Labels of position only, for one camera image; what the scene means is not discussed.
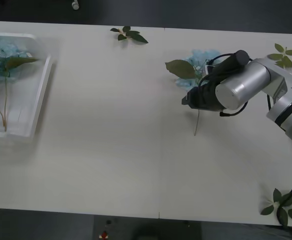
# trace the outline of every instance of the artificial plant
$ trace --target artificial plant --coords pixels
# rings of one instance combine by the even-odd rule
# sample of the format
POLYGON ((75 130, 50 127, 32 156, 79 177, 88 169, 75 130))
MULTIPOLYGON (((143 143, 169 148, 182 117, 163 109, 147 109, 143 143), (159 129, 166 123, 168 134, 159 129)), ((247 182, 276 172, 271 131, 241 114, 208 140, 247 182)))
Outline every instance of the artificial plant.
POLYGON ((140 35, 140 32, 131 30, 130 26, 124 26, 122 30, 119 28, 112 28, 111 31, 119 33, 118 41, 134 39, 144 44, 148 43, 148 41, 142 35, 140 35))
POLYGON ((279 53, 269 54, 268 58, 275 60, 276 65, 283 69, 292 68, 292 61, 288 56, 292 56, 292 49, 287 49, 280 44, 275 43, 275 48, 279 53))
MULTIPOLYGON (((278 208, 281 203, 289 196, 285 194, 282 196, 281 192, 278 189, 274 190, 273 201, 270 201, 272 204, 261 211, 261 215, 270 215, 275 208, 278 208)), ((283 205, 283 208, 280 210, 280 221, 283 226, 288 226, 288 216, 292 218, 292 197, 283 205)))
POLYGON ((12 43, 6 41, 0 41, 0 84, 4 84, 5 88, 5 103, 4 111, 0 110, 0 115, 2 119, 2 125, 4 131, 7 131, 7 119, 6 119, 6 105, 7 105, 7 82, 10 76, 10 71, 22 64, 32 63, 37 61, 37 59, 32 57, 27 57, 25 52, 20 52, 12 43))

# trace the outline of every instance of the small leaf sprig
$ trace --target small leaf sprig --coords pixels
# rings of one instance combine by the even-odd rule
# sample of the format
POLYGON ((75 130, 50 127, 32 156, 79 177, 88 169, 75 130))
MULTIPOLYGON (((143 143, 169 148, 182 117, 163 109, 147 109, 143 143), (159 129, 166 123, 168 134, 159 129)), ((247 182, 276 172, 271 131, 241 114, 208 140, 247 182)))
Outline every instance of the small leaf sprig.
POLYGON ((280 53, 273 53, 268 55, 268 58, 275 60, 276 65, 283 68, 283 69, 290 69, 292 68, 292 61, 288 56, 292 56, 292 49, 287 50, 284 49, 280 44, 275 43, 275 48, 280 53))
MULTIPOLYGON (((288 194, 285 194, 282 196, 281 192, 278 189, 274 190, 273 193, 273 203, 271 204, 271 206, 266 207, 265 209, 263 209, 261 211, 261 215, 270 215, 274 210, 275 207, 279 207, 279 205, 285 200, 287 199, 287 197, 289 196, 288 194)), ((283 205, 283 207, 290 207, 292 205, 292 197, 283 205)), ((292 218, 292 208, 287 211, 282 208, 280 210, 280 221, 282 223, 283 226, 288 226, 288 216, 292 218)))
POLYGON ((112 28, 111 31, 115 33, 119 33, 118 41, 122 41, 126 39, 134 39, 144 44, 148 43, 148 41, 142 35, 140 35, 140 32, 132 31, 130 26, 124 26, 122 30, 120 30, 119 28, 112 28))

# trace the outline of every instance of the clear plastic container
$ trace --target clear plastic container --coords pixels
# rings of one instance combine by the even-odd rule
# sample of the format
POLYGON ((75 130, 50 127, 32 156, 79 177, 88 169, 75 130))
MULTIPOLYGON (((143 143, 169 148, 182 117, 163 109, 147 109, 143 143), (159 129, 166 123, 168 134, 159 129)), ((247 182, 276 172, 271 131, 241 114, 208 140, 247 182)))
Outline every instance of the clear plastic container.
MULTIPOLYGON (((0 33, 0 40, 14 43, 21 51, 38 59, 33 63, 19 66, 11 72, 10 77, 16 79, 7 86, 7 131, 4 131, 0 115, 0 139, 32 140, 45 93, 52 57, 44 49, 40 41, 31 34, 0 33)), ((0 110, 4 112, 5 88, 0 85, 0 110)))

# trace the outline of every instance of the dark floor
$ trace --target dark floor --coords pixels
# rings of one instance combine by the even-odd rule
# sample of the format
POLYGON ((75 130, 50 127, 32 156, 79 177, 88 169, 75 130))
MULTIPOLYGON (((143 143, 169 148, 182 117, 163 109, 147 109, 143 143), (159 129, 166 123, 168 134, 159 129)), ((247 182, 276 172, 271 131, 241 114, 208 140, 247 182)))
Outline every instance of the dark floor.
POLYGON ((292 0, 0 0, 0 21, 292 34, 292 0))
POLYGON ((0 240, 98 240, 104 230, 108 240, 292 240, 262 225, 0 209, 0 240))

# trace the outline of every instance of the white table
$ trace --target white table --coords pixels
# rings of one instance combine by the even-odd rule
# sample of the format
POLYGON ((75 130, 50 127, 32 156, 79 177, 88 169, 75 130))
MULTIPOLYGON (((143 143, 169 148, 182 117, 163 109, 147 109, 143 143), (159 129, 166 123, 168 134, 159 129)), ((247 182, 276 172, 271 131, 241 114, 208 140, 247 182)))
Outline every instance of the white table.
POLYGON ((0 208, 277 224, 259 210, 292 187, 292 142, 265 95, 237 117, 202 112, 194 137, 164 62, 209 48, 263 57, 292 35, 138 27, 149 44, 137 45, 110 28, 0 22, 57 58, 34 142, 0 150, 0 208))

